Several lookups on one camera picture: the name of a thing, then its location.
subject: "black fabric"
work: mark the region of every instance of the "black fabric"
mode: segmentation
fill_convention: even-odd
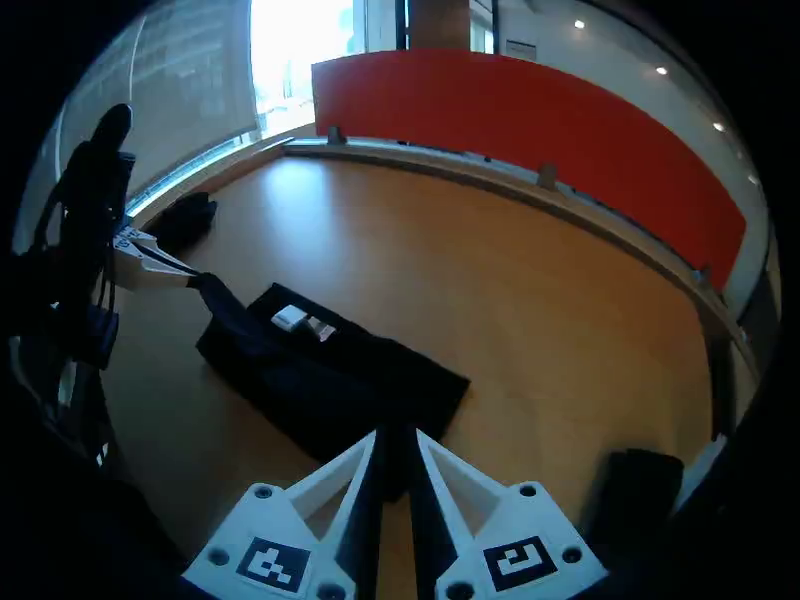
[[[209,201],[208,193],[195,192],[164,210],[145,231],[158,240],[164,252],[177,256],[210,231],[216,212],[217,203]]]
[[[683,480],[674,456],[629,449],[612,452],[596,513],[584,539],[607,569],[651,545],[667,524]]]
[[[407,478],[404,427],[441,439],[469,380],[279,284],[245,314],[219,286],[224,288],[210,275],[192,283],[214,315],[197,343],[208,363],[321,462],[385,425],[386,497],[399,498]],[[304,328],[279,329],[270,319],[290,304],[336,332],[320,342]]]

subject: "small white box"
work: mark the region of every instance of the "small white box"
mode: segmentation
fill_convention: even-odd
[[[284,331],[294,331],[303,322],[308,314],[293,304],[281,309],[270,319],[272,323]]]

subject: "screw hole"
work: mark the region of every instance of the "screw hole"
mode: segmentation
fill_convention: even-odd
[[[447,587],[445,595],[449,600],[470,600],[475,595],[471,584],[460,581]]]
[[[583,558],[583,552],[581,552],[580,548],[575,546],[570,546],[564,553],[561,555],[561,558],[564,559],[565,563],[573,564],[578,562],[581,558]]]
[[[230,559],[231,557],[222,548],[212,548],[208,553],[208,560],[218,567],[227,565]]]
[[[317,588],[317,598],[320,600],[344,600],[346,596],[344,588],[335,583],[323,583]]]

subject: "white wall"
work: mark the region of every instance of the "white wall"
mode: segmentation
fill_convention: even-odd
[[[723,293],[738,317],[764,264],[769,221],[760,187],[748,180],[757,174],[746,149],[730,126],[724,133],[712,126],[722,121],[713,101],[656,44],[591,6],[574,0],[500,0],[499,18],[501,53],[506,53],[507,40],[535,45],[537,63],[590,81],[645,111],[683,140],[719,179],[747,221]],[[584,29],[574,26],[577,19],[584,21]],[[657,66],[666,67],[668,74],[656,73]]]

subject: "window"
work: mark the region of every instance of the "window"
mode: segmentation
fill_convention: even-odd
[[[253,0],[251,66],[264,135],[314,121],[311,65],[363,52],[363,17],[358,0]]]
[[[481,21],[473,19],[469,24],[469,49],[473,52],[494,52],[494,35]]]

